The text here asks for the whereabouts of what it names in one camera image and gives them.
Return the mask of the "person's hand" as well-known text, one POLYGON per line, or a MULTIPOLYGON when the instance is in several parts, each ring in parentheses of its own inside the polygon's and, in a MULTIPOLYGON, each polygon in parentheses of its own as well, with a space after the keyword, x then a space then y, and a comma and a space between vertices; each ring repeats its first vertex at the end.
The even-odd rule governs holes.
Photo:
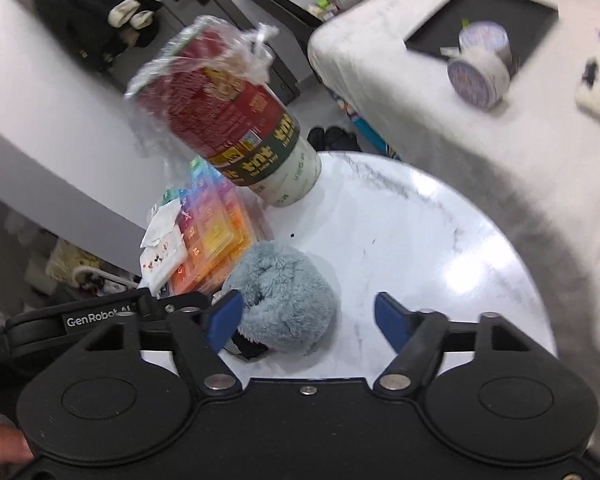
POLYGON ((33 453, 22 432, 0 425, 0 471, 6 466, 23 465, 31 460, 33 453))

